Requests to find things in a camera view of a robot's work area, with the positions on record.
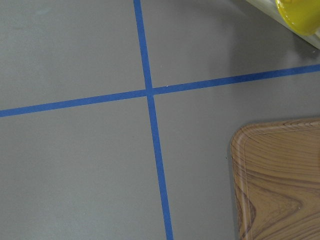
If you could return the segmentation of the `wooden tray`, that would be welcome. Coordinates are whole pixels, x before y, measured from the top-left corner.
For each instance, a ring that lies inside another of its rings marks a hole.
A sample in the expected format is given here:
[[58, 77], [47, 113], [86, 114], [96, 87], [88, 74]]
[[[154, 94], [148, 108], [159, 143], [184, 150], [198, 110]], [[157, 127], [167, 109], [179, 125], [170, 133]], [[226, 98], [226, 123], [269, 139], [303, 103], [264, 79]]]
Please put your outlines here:
[[230, 150], [239, 239], [319, 239], [319, 118], [245, 125]]

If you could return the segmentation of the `yellow cup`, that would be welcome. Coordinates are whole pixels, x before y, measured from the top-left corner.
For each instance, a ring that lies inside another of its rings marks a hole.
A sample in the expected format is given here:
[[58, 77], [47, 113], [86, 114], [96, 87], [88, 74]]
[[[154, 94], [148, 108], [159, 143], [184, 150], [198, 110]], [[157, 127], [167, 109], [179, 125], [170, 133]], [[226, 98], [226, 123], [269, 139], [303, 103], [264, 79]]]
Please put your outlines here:
[[319, 0], [276, 0], [275, 5], [282, 19], [294, 32], [311, 36], [320, 29]]

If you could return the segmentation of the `wooden dish rack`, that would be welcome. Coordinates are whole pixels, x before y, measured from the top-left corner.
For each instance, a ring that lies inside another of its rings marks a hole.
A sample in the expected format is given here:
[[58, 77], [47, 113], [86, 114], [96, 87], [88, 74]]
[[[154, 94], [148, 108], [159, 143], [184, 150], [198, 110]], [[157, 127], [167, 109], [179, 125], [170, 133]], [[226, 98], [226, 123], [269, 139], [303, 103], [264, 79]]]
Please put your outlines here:
[[300, 38], [307, 41], [309, 44], [320, 49], [320, 32], [316, 32], [312, 35], [302, 35], [295, 30], [293, 30], [283, 19], [281, 14], [279, 13], [276, 0], [246, 0], [248, 3], [250, 3], [255, 8], [259, 9], [264, 14], [268, 15], [284, 27], [286, 27], [288, 30], [299, 36]]

